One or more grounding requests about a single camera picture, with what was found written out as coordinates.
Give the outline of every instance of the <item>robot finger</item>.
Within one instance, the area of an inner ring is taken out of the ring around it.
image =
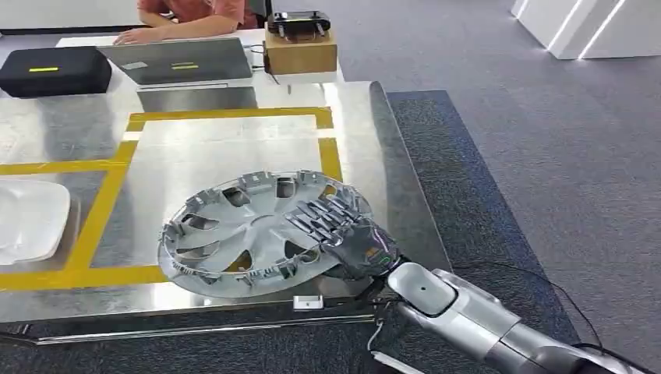
[[[305,232],[309,237],[311,237],[317,242],[323,242],[324,240],[327,239],[326,235],[322,235],[319,232],[319,230],[313,228],[305,221],[301,220],[300,218],[298,218],[293,214],[285,214],[285,220],[289,221],[291,224],[296,226],[296,228],[298,228],[300,231]]]

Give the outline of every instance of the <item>dark carpet mat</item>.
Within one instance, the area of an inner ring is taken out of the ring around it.
[[[451,262],[497,261],[543,273],[445,91],[390,93],[413,165]],[[577,335],[551,287],[494,267],[457,274],[497,295],[527,324],[566,342]],[[40,334],[92,333],[252,322],[290,316],[289,307],[189,316],[36,325]],[[125,340],[68,347],[0,347],[0,372],[344,373],[384,372],[364,355],[366,324]],[[429,373],[491,372],[437,337],[393,316],[376,347]]]

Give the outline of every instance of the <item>orange shirt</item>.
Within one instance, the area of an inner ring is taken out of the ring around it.
[[[138,9],[161,14],[172,11],[180,23],[215,14],[235,20],[239,29],[257,28],[257,18],[246,0],[138,0]]]

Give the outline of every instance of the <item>black case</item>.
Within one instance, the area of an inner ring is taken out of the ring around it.
[[[95,47],[24,49],[0,69],[0,88],[14,97],[102,94],[111,75]]]

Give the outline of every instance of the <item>white tray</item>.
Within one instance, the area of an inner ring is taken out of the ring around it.
[[[52,257],[70,204],[63,185],[0,179],[0,265]]]

